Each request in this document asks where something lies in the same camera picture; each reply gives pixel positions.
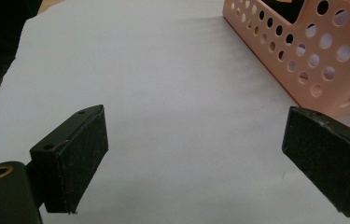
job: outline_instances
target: pink plastic basket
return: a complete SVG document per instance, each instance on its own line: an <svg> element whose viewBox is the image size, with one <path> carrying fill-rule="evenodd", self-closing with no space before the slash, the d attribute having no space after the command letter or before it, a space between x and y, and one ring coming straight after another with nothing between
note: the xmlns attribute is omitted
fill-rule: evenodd
<svg viewBox="0 0 350 224"><path fill-rule="evenodd" d="M305 0L294 23L261 0L225 0L223 15L301 106L350 115L350 0Z"/></svg>

